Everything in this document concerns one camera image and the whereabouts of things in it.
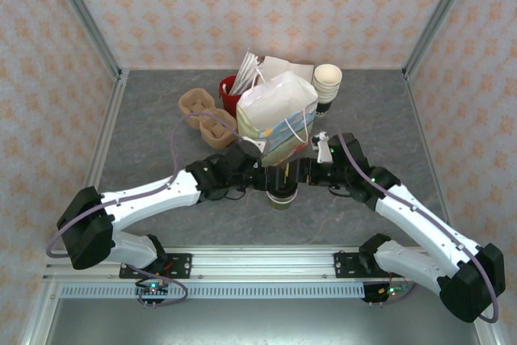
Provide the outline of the black plastic cup lid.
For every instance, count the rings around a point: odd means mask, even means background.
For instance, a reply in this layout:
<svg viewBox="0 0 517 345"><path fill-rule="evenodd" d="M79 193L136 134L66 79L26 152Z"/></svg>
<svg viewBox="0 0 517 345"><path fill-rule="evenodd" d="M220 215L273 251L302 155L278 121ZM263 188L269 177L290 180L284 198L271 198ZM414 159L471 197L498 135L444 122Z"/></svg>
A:
<svg viewBox="0 0 517 345"><path fill-rule="evenodd" d="M296 172L289 166L267 169L267 193L278 198L292 196L297 190Z"/></svg>

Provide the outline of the green paper coffee cup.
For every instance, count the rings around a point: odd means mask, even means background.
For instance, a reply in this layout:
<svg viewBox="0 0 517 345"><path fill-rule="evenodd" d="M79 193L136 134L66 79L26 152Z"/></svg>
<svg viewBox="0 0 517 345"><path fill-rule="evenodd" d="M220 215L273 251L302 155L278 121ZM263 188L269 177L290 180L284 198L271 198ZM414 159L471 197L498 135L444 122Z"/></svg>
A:
<svg viewBox="0 0 517 345"><path fill-rule="evenodd" d="M285 192L267 192L270 205L277 211L284 211L291 206L295 200L297 190Z"/></svg>

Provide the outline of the brown pulp cup carrier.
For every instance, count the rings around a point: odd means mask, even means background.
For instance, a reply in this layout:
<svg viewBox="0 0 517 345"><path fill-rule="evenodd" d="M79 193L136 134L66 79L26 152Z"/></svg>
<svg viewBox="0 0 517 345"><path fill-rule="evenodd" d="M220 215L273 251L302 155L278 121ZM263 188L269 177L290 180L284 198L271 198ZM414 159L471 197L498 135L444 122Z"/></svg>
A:
<svg viewBox="0 0 517 345"><path fill-rule="evenodd" d="M187 123L200 130L203 140L214 149L224 149L237 139L237 121L224 109L205 108L202 116L189 116Z"/></svg>
<svg viewBox="0 0 517 345"><path fill-rule="evenodd" d="M179 99L182 116L201 113L205 108L217 108L214 98L203 88L195 88Z"/></svg>

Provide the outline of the paper takeout bag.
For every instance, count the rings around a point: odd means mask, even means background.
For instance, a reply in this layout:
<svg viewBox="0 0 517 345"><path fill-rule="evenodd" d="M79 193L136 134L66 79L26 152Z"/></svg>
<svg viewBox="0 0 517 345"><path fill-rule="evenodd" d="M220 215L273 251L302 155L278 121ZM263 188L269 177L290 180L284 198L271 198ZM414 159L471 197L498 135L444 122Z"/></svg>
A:
<svg viewBox="0 0 517 345"><path fill-rule="evenodd" d="M237 129L242 137L266 143L264 166L276 166L307 146L316 116L317 92L292 71L242 94Z"/></svg>

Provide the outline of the paper cup stack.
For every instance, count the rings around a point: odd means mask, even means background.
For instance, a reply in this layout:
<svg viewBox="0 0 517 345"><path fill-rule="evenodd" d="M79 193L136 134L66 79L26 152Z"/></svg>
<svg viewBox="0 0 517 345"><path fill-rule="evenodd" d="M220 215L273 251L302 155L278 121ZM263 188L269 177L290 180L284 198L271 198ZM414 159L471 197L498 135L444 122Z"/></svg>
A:
<svg viewBox="0 0 517 345"><path fill-rule="evenodd" d="M313 73L312 85L317 92L316 115L323 117L336 98L342 81L342 71L336 65L319 65Z"/></svg>

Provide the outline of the box of white napkins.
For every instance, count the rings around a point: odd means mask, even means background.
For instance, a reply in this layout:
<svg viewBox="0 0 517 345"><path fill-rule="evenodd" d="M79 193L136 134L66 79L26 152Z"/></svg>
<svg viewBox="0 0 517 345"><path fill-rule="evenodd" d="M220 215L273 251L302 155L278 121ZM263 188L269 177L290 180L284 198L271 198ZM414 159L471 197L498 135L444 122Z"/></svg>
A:
<svg viewBox="0 0 517 345"><path fill-rule="evenodd" d="M293 72L296 76L311 82L314 65L297 64L278 57L265 56L259 70L266 82L284 72Z"/></svg>

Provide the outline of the right circuit board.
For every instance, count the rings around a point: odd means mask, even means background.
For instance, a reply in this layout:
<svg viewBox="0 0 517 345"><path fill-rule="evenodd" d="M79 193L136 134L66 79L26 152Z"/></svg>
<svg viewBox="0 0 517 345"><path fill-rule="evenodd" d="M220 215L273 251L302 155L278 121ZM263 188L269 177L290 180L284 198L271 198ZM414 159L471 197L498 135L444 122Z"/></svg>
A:
<svg viewBox="0 0 517 345"><path fill-rule="evenodd" d="M400 292L409 292L413 287L408 284L401 285L389 285L387 287L382 287L378 290L379 295L388 294L389 296L395 296Z"/></svg>

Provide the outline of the circuit board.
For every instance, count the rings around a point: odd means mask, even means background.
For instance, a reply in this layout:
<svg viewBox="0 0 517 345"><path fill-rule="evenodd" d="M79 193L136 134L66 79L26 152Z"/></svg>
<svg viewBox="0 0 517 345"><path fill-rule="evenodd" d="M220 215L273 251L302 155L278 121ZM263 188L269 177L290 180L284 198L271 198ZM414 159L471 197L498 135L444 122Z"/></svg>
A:
<svg viewBox="0 0 517 345"><path fill-rule="evenodd" d="M135 285L138 289L137 295L142 297L163 297L169 291L167 284L159 284L158 282L136 282Z"/></svg>
<svg viewBox="0 0 517 345"><path fill-rule="evenodd" d="M378 290L379 295L388 294L389 296L395 296L400 292L409 292L413 287L408 284L401 285L389 285L387 287L382 287Z"/></svg>

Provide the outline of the grey metal panel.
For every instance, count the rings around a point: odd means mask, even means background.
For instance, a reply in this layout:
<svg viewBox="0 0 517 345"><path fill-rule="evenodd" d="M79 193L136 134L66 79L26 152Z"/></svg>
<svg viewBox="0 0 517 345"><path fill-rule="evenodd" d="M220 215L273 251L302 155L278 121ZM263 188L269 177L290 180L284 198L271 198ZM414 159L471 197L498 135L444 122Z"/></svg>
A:
<svg viewBox="0 0 517 345"><path fill-rule="evenodd" d="M430 293L394 305L356 299L62 300L46 345L480 345L474 325Z"/></svg>

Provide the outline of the left circuit board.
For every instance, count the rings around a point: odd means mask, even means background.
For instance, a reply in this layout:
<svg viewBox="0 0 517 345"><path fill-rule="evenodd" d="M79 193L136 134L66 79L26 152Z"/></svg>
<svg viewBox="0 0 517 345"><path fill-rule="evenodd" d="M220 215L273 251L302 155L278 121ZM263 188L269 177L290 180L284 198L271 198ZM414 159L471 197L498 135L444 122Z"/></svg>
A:
<svg viewBox="0 0 517 345"><path fill-rule="evenodd" d="M142 297L163 297L169 291L167 284L159 284L158 282L136 282L135 285L138 289L137 295Z"/></svg>

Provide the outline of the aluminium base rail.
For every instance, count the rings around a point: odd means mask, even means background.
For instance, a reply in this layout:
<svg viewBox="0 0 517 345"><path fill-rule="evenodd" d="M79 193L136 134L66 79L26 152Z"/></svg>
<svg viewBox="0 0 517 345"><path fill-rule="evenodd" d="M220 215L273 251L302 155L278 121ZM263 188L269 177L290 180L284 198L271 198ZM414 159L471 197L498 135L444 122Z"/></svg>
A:
<svg viewBox="0 0 517 345"><path fill-rule="evenodd" d="M171 246L167 253L192 254L190 282L329 281L335 282L334 253L357 252L357 246ZM43 280L60 282L118 281L120 264L101 262L74 270L68 259L49 259Z"/></svg>

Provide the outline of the black right mount plate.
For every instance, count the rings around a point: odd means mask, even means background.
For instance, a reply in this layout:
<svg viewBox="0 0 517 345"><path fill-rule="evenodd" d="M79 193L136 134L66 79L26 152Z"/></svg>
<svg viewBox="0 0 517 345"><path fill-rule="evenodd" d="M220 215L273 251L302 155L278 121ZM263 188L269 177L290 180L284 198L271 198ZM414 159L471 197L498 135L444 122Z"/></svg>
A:
<svg viewBox="0 0 517 345"><path fill-rule="evenodd" d="M334 272L337 278L402 278L397 273L388 273L382 270L372 255L359 252L334 253Z"/></svg>

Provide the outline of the black mount plate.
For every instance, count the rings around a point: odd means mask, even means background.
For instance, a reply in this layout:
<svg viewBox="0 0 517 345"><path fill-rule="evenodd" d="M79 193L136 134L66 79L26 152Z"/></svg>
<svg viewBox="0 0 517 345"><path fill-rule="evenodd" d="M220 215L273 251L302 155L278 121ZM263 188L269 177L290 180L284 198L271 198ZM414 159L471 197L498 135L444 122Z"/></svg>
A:
<svg viewBox="0 0 517 345"><path fill-rule="evenodd" d="M188 253L167 253L167 259L162 264L153 263L144 271L153 275L165 276L171 279L189 279L192 268L192 254ZM135 271L126 264L120 266L119 277L121 279L140 279L145 275Z"/></svg>
<svg viewBox="0 0 517 345"><path fill-rule="evenodd" d="M402 278L397 273L388 273L382 270L372 255L359 252L334 253L334 272L337 278Z"/></svg>

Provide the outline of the black left mount plate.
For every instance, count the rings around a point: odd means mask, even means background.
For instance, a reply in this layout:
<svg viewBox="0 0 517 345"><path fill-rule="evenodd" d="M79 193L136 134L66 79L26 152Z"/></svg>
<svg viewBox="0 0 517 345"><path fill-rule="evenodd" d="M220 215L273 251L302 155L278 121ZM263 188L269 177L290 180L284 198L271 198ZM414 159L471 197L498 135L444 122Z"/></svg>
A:
<svg viewBox="0 0 517 345"><path fill-rule="evenodd" d="M153 263L144 271L153 275L165 276L171 279L189 279L192 268L192 254L188 253L167 253L167 259L162 264ZM120 266L119 277L121 279L140 279L145 275L135 271L126 264Z"/></svg>

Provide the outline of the aluminium frame post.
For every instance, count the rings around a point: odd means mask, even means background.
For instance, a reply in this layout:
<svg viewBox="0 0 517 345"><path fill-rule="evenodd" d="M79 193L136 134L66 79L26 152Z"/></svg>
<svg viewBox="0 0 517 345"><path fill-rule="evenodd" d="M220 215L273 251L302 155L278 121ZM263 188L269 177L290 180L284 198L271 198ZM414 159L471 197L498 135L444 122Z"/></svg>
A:
<svg viewBox="0 0 517 345"><path fill-rule="evenodd" d="M72 6L76 16L84 27L86 34L89 36L95 49L100 55L102 62L107 67L108 72L114 79L118 79L122 73L122 69L119 67L114 54L110 50L107 41L104 39L98 24L95 22L95 19L86 4L86 1L67 1Z"/></svg>
<svg viewBox="0 0 517 345"><path fill-rule="evenodd" d="M416 45L411 51L409 59L401 68L405 80L409 80L418 69L420 62L427 53L427 50L430 48L433 39L438 33L441 25L445 21L455 2L456 0L439 0L437 2L437 5L432 11L431 16L428 19L421 35L419 36Z"/></svg>

